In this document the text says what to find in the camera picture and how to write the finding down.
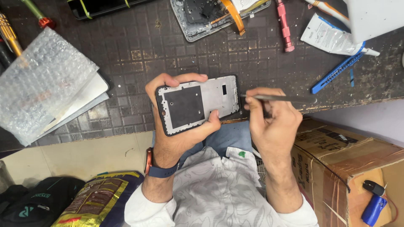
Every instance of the dark wooden table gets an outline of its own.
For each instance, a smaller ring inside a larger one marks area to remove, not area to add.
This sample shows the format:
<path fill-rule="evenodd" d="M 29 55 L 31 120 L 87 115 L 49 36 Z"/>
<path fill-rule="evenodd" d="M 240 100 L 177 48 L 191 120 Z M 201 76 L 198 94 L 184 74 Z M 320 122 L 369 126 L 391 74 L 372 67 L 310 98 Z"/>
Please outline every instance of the dark wooden table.
<path fill-rule="evenodd" d="M 242 93 L 267 86 L 282 88 L 288 95 L 308 96 L 317 80 L 345 58 L 300 41 L 314 13 L 344 28 L 316 7 L 308 9 L 303 0 L 285 2 L 296 48 L 290 53 L 284 52 L 274 1 L 255 17 L 243 20 L 243 36 L 230 26 L 192 43 L 185 40 L 169 0 L 156 0 L 90 21 L 76 20 L 65 0 L 34 2 L 56 21 L 59 34 L 100 66 L 110 83 L 111 98 L 32 146 L 154 130 L 152 106 L 144 86 L 162 72 L 172 76 L 198 72 L 210 78 L 232 73 L 238 75 Z M 342 1 L 328 2 L 347 15 Z M 0 5 L 25 48 L 41 32 L 37 19 L 20 1 L 0 0 Z M 315 95 L 317 104 L 295 107 L 309 113 L 403 98 L 403 38 L 404 28 L 400 28 L 368 40 L 366 47 L 381 54 L 365 55 L 355 63 L 354 87 L 349 69 L 345 70 Z M 248 112 L 241 111 L 224 120 L 246 117 Z M 0 135 L 1 151 L 22 148 L 7 132 Z"/>

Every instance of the black adhesive pad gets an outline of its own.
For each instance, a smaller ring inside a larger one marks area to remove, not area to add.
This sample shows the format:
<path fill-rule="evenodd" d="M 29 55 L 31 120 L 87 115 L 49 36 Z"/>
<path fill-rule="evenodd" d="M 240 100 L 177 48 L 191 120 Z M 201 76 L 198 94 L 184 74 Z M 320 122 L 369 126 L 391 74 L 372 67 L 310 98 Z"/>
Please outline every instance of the black adhesive pad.
<path fill-rule="evenodd" d="M 164 97 L 173 128 L 205 119 L 200 86 L 168 92 Z"/>

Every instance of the hand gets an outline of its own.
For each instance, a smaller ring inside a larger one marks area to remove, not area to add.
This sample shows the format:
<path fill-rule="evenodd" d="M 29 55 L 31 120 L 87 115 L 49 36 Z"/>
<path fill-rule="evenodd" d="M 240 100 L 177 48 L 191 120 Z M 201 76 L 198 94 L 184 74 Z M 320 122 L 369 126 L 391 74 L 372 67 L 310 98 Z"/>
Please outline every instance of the hand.
<path fill-rule="evenodd" d="M 263 160 L 280 164 L 290 163 L 290 151 L 296 131 L 302 121 L 302 114 L 290 102 L 261 102 L 254 95 L 285 95 L 278 88 L 256 88 L 247 91 L 245 109 L 250 110 L 251 138 Z M 263 109 L 270 114 L 264 118 Z"/>
<path fill-rule="evenodd" d="M 163 85 L 178 87 L 180 83 L 189 81 L 205 82 L 207 79 L 208 76 L 205 74 L 188 73 L 171 77 L 163 73 L 146 85 L 146 93 L 153 103 L 154 122 L 156 124 L 156 137 L 153 149 L 154 166 L 160 168 L 173 167 L 185 151 L 194 147 L 195 144 L 204 140 L 211 133 L 219 130 L 221 126 L 219 111 L 216 109 L 210 113 L 209 120 L 201 126 L 171 137 L 166 136 L 158 113 L 156 89 Z"/>

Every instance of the blue jeans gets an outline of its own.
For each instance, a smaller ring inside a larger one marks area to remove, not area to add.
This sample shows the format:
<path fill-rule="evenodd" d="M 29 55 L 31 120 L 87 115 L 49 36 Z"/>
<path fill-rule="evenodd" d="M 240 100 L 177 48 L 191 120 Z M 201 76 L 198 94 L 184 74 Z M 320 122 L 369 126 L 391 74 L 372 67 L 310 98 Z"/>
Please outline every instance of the blue jeans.
<path fill-rule="evenodd" d="M 187 157 L 200 152 L 205 146 L 212 147 L 220 157 L 226 155 L 227 147 L 236 147 L 252 152 L 249 121 L 222 124 L 218 131 L 208 135 L 202 142 L 187 150 L 179 159 L 179 167 L 182 167 Z"/>

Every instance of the patterned shirt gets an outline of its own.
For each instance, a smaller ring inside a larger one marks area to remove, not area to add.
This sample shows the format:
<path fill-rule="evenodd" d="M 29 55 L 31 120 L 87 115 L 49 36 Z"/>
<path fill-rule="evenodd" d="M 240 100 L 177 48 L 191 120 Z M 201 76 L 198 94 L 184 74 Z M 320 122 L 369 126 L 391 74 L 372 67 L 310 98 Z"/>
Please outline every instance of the patterned shirt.
<path fill-rule="evenodd" d="M 132 227 L 318 227 L 313 209 L 303 205 L 290 214 L 277 213 L 264 197 L 255 157 L 228 147 L 221 158 L 211 147 L 189 156 L 175 173 L 173 198 L 153 203 L 141 186 L 125 207 Z"/>

